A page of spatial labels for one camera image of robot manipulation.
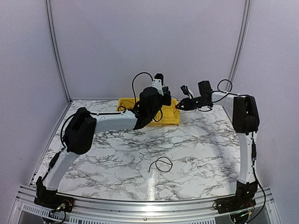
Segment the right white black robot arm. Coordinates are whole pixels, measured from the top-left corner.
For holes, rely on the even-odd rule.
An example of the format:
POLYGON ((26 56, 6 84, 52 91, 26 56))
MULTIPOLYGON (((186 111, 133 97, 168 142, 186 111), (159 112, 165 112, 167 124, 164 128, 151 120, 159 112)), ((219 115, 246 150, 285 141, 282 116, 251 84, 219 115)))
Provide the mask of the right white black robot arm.
POLYGON ((220 200, 236 209, 243 208, 254 198, 258 189, 256 177, 256 135, 260 124, 255 98, 248 94, 232 93, 231 90, 213 90, 209 81, 198 83, 200 96, 193 96, 191 90, 182 85, 186 98, 180 100, 176 108, 182 111, 198 110, 202 107, 212 109, 214 105, 222 106, 237 134, 240 143, 240 172, 236 182, 235 195, 231 199, 220 200))

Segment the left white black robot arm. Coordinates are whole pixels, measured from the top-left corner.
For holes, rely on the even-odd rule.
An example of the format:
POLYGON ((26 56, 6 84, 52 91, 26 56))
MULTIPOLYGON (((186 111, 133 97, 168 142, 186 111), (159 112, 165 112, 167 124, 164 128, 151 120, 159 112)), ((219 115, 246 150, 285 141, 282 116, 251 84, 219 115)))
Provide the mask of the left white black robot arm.
POLYGON ((62 149, 51 159, 46 174, 36 181, 34 203, 52 209, 62 203, 71 204, 72 198, 57 195, 58 186, 72 163, 90 150, 94 135, 108 130, 142 129, 154 120, 163 105, 171 105, 169 88, 151 86, 140 93, 132 109, 94 113, 85 107, 79 108, 62 127, 62 149))

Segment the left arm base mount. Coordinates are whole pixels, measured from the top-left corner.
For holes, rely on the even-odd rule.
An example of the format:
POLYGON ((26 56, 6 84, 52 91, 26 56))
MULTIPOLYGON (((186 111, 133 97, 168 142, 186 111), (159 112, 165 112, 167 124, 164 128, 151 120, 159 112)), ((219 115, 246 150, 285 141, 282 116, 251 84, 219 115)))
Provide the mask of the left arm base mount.
POLYGON ((58 196, 54 196, 53 198, 42 201, 40 198, 35 197, 34 204, 37 204, 37 205, 40 205, 40 206, 43 206, 45 208, 49 208, 52 210, 57 210, 60 205, 65 204, 65 206, 59 210, 64 210, 66 212, 72 212, 72 209, 74 206, 74 198, 58 195, 58 196))

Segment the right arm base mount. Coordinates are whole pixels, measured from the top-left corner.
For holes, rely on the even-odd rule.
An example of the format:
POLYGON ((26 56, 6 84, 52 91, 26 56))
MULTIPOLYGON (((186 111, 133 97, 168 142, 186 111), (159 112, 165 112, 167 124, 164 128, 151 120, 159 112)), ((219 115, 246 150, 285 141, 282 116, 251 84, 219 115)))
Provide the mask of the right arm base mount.
POLYGON ((247 208, 253 208, 256 205, 254 198, 250 197, 244 200, 238 200, 236 196, 218 198, 213 203, 213 209, 217 210, 219 214, 234 212, 247 208))

